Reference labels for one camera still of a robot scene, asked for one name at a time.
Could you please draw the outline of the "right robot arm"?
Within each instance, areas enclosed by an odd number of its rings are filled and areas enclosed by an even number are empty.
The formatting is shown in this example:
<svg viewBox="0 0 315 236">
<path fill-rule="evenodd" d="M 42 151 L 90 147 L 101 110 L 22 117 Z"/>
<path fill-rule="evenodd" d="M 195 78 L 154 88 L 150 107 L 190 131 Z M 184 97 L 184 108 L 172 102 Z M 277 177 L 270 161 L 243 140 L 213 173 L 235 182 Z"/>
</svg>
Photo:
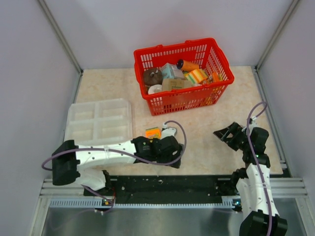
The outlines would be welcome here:
<svg viewBox="0 0 315 236">
<path fill-rule="evenodd" d="M 276 209 L 270 185 L 270 160 L 265 153 L 269 133 L 250 120 L 249 127 L 234 122 L 215 131 L 214 135 L 234 151 L 241 150 L 245 167 L 231 175 L 230 183 L 222 188 L 225 194 L 231 191 L 241 198 L 243 221 L 241 236 L 284 236 L 287 220 Z"/>
</svg>

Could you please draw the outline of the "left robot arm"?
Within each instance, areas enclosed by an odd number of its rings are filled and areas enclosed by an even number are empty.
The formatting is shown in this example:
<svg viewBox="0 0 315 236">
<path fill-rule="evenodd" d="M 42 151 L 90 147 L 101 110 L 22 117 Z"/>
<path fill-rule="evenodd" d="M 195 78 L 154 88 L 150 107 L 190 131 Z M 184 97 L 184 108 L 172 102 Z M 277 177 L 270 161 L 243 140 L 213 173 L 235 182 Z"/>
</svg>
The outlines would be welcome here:
<svg viewBox="0 0 315 236">
<path fill-rule="evenodd" d="M 145 163 L 178 169 L 184 145 L 174 136 L 148 139 L 143 136 L 115 145 L 80 146 L 65 141 L 52 155 L 52 180 L 55 186 L 72 183 L 106 195 L 111 191 L 110 176 L 98 166 Z"/>
</svg>

